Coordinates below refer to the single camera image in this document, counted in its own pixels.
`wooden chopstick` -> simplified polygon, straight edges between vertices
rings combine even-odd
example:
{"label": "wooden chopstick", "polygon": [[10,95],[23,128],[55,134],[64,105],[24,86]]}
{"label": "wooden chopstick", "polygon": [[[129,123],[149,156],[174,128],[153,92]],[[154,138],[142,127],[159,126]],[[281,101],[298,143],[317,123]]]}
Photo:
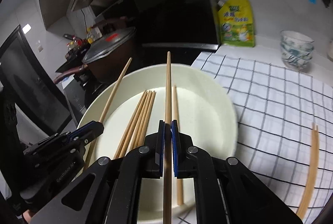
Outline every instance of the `wooden chopstick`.
{"label": "wooden chopstick", "polygon": [[147,97],[146,97],[146,100],[144,102],[144,106],[142,107],[141,109],[141,112],[140,112],[140,115],[139,115],[139,119],[137,121],[137,124],[135,126],[135,131],[134,131],[134,135],[133,135],[133,138],[132,138],[132,142],[130,144],[130,147],[129,147],[129,150],[132,151],[135,147],[135,144],[138,140],[138,135],[139,135],[139,129],[140,129],[140,124],[141,124],[141,121],[142,121],[142,118],[143,118],[143,114],[144,114],[144,109],[145,109],[145,105],[147,104],[147,101],[148,101],[148,94],[147,94]]}
{"label": "wooden chopstick", "polygon": [[145,120],[145,117],[147,115],[147,111],[148,111],[148,107],[149,107],[149,103],[150,103],[150,100],[152,98],[152,95],[153,95],[153,92],[150,91],[150,95],[147,98],[147,102],[145,103],[144,111],[142,113],[142,118],[141,118],[140,126],[139,126],[139,129],[138,129],[138,135],[136,136],[134,148],[139,147],[140,136],[141,136],[142,129],[144,127],[144,120]]}
{"label": "wooden chopstick", "polygon": [[[125,76],[125,73],[126,73],[128,67],[129,67],[131,61],[132,61],[132,58],[129,58],[129,60],[128,60],[128,62],[126,63],[126,65],[125,65],[123,71],[121,72],[121,74],[120,74],[120,76],[119,76],[119,78],[118,78],[116,84],[114,85],[113,90],[112,90],[112,92],[111,92],[111,94],[110,94],[110,96],[109,96],[109,99],[107,100],[107,102],[106,102],[106,104],[105,104],[105,107],[104,107],[104,109],[103,109],[103,112],[102,112],[102,114],[101,114],[101,116],[100,116],[100,118],[99,118],[99,122],[104,123],[105,116],[106,116],[106,114],[107,114],[107,112],[108,112],[108,110],[109,110],[109,108],[110,108],[110,105],[111,105],[111,103],[112,103],[112,101],[113,101],[113,98],[114,98],[114,96],[115,96],[115,94],[116,94],[116,92],[117,92],[117,90],[118,90],[118,87],[119,87],[119,85],[120,85],[120,83],[121,83],[123,77]],[[96,140],[97,140],[97,138],[94,139],[94,140],[90,143],[89,150],[88,150],[87,157],[86,157],[86,162],[85,162],[84,167],[83,167],[83,171],[85,171],[85,170],[89,167],[90,159],[91,159],[91,156],[92,156],[93,151],[94,151],[94,148],[95,148]]]}
{"label": "wooden chopstick", "polygon": [[[144,105],[143,105],[143,107],[142,107],[140,113],[142,113],[142,111],[143,111],[143,110],[145,109],[145,107],[147,106],[147,102],[150,100],[150,96],[151,96],[151,94],[152,94],[152,92],[151,92],[151,91],[148,91],[148,93],[147,93],[147,97],[146,97],[146,99],[145,99],[145,101],[144,101]],[[119,157],[124,157],[124,156],[125,156],[125,154],[126,154],[126,152],[127,152],[128,145],[129,145],[129,141],[130,141],[130,139],[131,139],[131,137],[132,137],[132,133],[133,133],[133,131],[134,131],[135,126],[136,126],[136,124],[133,123],[132,126],[131,126],[131,134],[130,134],[130,135],[127,135],[126,140],[125,140],[125,143],[124,143],[124,145],[123,145],[123,147],[122,147],[122,149],[121,149],[121,151],[120,151]]]}
{"label": "wooden chopstick", "polygon": [[[177,98],[177,88],[174,85],[174,119],[177,120],[178,130],[180,129],[179,123],[179,109],[178,109],[178,98]],[[184,204],[184,190],[183,190],[183,179],[177,179],[177,204]]]}
{"label": "wooden chopstick", "polygon": [[144,124],[143,124],[142,130],[141,130],[141,133],[140,133],[138,147],[142,146],[144,144],[144,137],[147,134],[147,127],[148,127],[148,123],[149,123],[149,119],[150,119],[150,114],[152,113],[155,95],[156,95],[156,92],[153,91],[152,97],[149,102],[148,110],[147,110],[147,113],[144,118]]}
{"label": "wooden chopstick", "polygon": [[302,200],[297,209],[296,215],[303,220],[306,210],[309,207],[310,200],[312,198],[314,186],[317,179],[317,170],[319,162],[319,133],[318,125],[316,129],[314,123],[312,123],[312,133],[311,133],[311,154],[310,154],[310,166],[308,172],[308,178],[306,180],[305,189],[303,192]]}
{"label": "wooden chopstick", "polygon": [[165,139],[164,139],[164,173],[163,173],[163,224],[171,224],[172,199],[172,152],[171,152],[171,53],[168,52],[165,84]]}
{"label": "wooden chopstick", "polygon": [[128,122],[128,125],[124,131],[124,134],[122,136],[122,139],[120,140],[120,143],[118,145],[118,148],[117,148],[117,151],[116,153],[114,154],[114,157],[113,159],[116,159],[116,158],[119,158],[119,155],[120,155],[120,152],[124,146],[124,143],[125,143],[125,140],[127,138],[128,135],[131,135],[132,136],[132,133],[133,133],[133,130],[134,130],[134,127],[137,123],[137,120],[138,120],[138,117],[139,117],[139,114],[141,112],[141,109],[142,109],[142,106],[144,104],[144,101],[146,99],[146,96],[147,96],[147,91],[144,91],[144,93],[142,94],[138,104],[137,104],[137,107],[135,108],[133,114],[132,114],[132,117],[131,119],[129,120]]}

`dish towel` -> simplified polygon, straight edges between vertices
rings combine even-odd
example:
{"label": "dish towel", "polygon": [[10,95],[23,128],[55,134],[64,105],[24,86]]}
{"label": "dish towel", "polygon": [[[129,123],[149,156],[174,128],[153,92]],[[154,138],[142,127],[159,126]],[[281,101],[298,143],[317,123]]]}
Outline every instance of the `dish towel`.
{"label": "dish towel", "polygon": [[[234,103],[235,156],[294,212],[305,189],[312,122],[319,130],[319,165],[303,222],[310,224],[333,192],[333,88],[271,64],[201,52],[192,67],[223,86]],[[195,224],[195,209],[180,217]]]}

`robotic arm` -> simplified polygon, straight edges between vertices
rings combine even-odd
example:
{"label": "robotic arm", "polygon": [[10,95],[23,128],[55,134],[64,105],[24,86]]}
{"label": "robotic arm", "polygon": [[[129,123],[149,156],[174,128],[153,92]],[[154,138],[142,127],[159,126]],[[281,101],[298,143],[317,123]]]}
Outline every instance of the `robotic arm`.
{"label": "robotic arm", "polygon": [[8,223],[15,223],[10,211],[19,215],[26,209],[38,211],[31,224],[137,223],[142,178],[163,175],[167,128],[172,131],[174,175],[194,179],[198,224],[227,224],[227,218],[230,224],[302,223],[237,158],[211,157],[178,132],[175,120],[171,126],[160,121],[158,132],[146,136],[143,146],[123,158],[101,157],[72,181],[83,167],[84,146],[103,132],[103,125],[92,121],[22,152],[15,106],[3,95],[0,104],[5,126],[0,169],[12,192],[7,202],[0,199],[0,213]]}

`electrical cord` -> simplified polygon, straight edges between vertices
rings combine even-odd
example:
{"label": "electrical cord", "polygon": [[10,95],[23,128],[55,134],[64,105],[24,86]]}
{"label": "electrical cord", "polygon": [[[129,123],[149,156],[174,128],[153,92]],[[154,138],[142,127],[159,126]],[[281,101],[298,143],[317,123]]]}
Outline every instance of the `electrical cord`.
{"label": "electrical cord", "polygon": [[84,14],[84,12],[83,12],[83,10],[82,10],[82,9],[81,9],[81,12],[83,13],[83,16],[84,16],[84,24],[86,25],[86,32],[87,32],[86,16],[85,16],[85,14]]}

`pot handle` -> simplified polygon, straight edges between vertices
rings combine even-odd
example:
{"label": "pot handle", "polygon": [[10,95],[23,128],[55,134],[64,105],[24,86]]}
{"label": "pot handle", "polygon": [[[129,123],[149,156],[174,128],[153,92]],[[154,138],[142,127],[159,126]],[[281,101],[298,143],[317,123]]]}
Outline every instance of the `pot handle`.
{"label": "pot handle", "polygon": [[86,70],[88,68],[88,65],[87,64],[83,64],[81,66],[78,66],[78,67],[74,67],[72,69],[69,69],[67,71],[64,71],[62,74],[58,75],[53,83],[54,84],[58,84],[60,81],[62,81],[64,78],[68,77],[68,76],[71,76],[73,74],[79,74],[79,73],[83,73],[84,70]]}

